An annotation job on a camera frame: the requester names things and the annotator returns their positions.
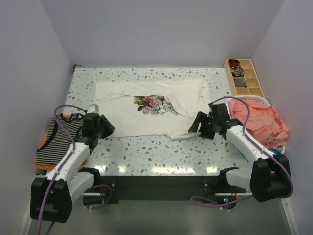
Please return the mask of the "white floral print t-shirt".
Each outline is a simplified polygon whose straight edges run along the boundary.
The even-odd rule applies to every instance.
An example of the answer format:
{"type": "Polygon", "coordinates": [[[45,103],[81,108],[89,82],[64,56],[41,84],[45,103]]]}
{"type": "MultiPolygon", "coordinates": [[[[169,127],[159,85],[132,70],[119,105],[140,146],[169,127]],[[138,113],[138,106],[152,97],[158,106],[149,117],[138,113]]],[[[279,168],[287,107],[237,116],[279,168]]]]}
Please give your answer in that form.
{"type": "Polygon", "coordinates": [[[208,113],[209,85],[204,79],[167,82],[96,83],[94,103],[115,127],[112,137],[167,135],[171,140],[190,133],[199,111],[208,113]]]}

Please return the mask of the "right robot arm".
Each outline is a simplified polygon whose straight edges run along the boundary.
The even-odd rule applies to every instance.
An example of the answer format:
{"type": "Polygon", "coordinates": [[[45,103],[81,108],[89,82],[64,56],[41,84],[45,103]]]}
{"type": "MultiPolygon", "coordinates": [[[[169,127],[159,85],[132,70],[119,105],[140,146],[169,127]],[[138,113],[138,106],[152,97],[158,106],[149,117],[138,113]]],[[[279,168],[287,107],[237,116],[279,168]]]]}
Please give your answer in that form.
{"type": "Polygon", "coordinates": [[[258,202],[291,196],[293,183],[288,158],[263,147],[246,130],[244,123],[230,117],[226,104],[210,104],[209,107],[208,114],[197,113],[188,131],[211,140],[219,134],[252,164],[249,172],[238,167],[221,170],[214,187],[223,192],[230,192],[234,187],[248,190],[258,202]]]}

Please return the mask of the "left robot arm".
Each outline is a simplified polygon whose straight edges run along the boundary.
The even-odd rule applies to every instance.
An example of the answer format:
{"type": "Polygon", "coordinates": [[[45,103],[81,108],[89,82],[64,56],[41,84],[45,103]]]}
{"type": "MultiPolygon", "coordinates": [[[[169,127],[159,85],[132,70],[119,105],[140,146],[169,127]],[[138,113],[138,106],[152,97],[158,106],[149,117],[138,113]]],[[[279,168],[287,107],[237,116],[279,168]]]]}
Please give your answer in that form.
{"type": "Polygon", "coordinates": [[[65,156],[55,170],[31,185],[30,217],[34,220],[65,223],[74,202],[85,191],[112,188],[101,183],[98,169],[83,167],[82,162],[93,152],[99,139],[113,134],[115,127],[104,115],[87,113],[83,118],[82,133],[76,135],[65,156]]]}

